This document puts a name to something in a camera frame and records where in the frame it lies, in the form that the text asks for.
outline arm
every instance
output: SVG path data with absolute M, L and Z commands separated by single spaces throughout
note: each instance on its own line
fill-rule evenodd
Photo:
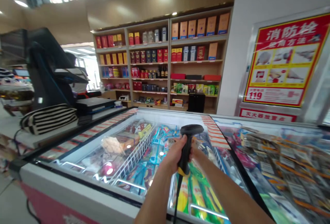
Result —
M 205 173 L 231 223 L 274 224 L 259 205 L 217 168 L 202 151 L 194 147 L 192 157 Z
M 166 223 L 171 176 L 178 170 L 177 164 L 181 157 L 181 150 L 186 142 L 187 137 L 185 135 L 182 139 L 176 139 L 176 142 L 159 165 L 144 203 L 135 218 L 135 224 Z

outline fire hydrant poster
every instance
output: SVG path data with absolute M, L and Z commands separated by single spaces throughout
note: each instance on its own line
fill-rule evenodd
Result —
M 244 102 L 301 107 L 330 29 L 330 13 L 260 28 Z

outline tiled floor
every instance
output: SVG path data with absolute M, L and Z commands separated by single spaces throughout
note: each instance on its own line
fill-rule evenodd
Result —
M 26 197 L 21 188 L 0 173 L 0 223 L 36 224 L 26 208 Z

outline striped pouch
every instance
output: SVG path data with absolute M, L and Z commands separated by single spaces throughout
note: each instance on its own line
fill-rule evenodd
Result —
M 63 127 L 75 120 L 77 109 L 68 104 L 59 104 L 27 113 L 20 121 L 21 129 L 41 135 Z

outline white wall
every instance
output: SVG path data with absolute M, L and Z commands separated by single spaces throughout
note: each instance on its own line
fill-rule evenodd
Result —
M 330 5 L 330 0 L 235 0 L 217 114 L 233 116 L 254 23 Z

